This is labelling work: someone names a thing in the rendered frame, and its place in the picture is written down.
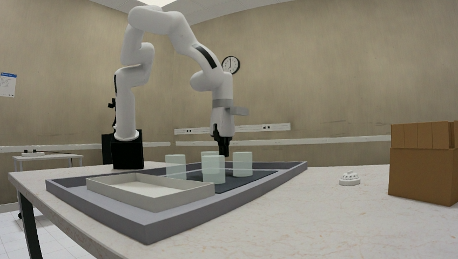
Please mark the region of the white kitchen timer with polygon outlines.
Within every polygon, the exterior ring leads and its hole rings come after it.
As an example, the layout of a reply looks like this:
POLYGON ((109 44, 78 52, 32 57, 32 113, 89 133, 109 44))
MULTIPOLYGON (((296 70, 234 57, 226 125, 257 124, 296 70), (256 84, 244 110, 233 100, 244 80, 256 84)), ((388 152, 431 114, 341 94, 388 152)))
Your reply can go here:
POLYGON ((358 174, 353 173, 353 170, 351 170, 342 175, 342 177, 339 179, 339 184, 342 186, 353 186, 360 184, 360 180, 361 179, 358 174))

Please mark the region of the brown cardboard box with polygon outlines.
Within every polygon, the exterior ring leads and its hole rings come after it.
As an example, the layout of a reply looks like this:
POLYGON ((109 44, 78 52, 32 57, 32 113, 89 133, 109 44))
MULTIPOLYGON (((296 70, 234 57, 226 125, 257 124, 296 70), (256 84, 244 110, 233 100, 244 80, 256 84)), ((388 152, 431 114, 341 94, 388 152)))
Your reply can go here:
POLYGON ((458 202, 458 120, 391 126, 388 195, 447 207, 458 202))

